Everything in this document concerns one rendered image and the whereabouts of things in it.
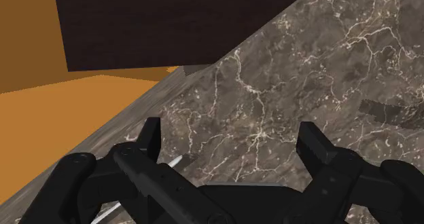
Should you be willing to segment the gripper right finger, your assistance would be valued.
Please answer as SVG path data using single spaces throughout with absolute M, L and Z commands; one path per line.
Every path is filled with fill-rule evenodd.
M 372 165 L 333 145 L 313 122 L 301 122 L 296 153 L 312 180 L 281 224 L 347 224 L 352 205 L 366 207 L 378 224 L 424 224 L 424 174 L 412 164 Z

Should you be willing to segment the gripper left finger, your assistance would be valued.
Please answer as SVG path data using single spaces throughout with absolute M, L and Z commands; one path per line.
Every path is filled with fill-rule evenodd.
M 114 201 L 127 201 L 142 224 L 164 214 L 171 224 L 234 224 L 219 204 L 157 162 L 160 148 L 160 118 L 150 117 L 135 141 L 114 145 L 99 160 L 89 152 L 62 157 L 19 224 L 91 224 L 102 204 Z

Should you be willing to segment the dark brown robot stand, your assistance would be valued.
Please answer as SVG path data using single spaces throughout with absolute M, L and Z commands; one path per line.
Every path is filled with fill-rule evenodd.
M 213 64 L 296 0 L 56 0 L 67 68 Z

